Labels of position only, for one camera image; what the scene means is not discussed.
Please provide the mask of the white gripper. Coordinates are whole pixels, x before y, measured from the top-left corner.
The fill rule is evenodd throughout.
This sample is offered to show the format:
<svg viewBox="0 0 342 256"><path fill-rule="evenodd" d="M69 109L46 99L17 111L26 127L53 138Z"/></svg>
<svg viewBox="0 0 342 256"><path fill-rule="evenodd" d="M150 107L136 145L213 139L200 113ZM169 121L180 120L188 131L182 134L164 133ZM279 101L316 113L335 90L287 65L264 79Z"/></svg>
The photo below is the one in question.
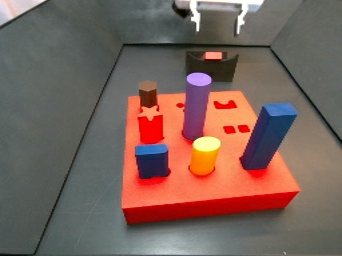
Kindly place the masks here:
<svg viewBox="0 0 342 256"><path fill-rule="evenodd" d="M248 12L256 12L264 0L173 0L173 5L180 10L189 10L190 22L194 23L194 31L200 30L200 11L236 12L234 36L240 34L244 25L244 16Z"/></svg>

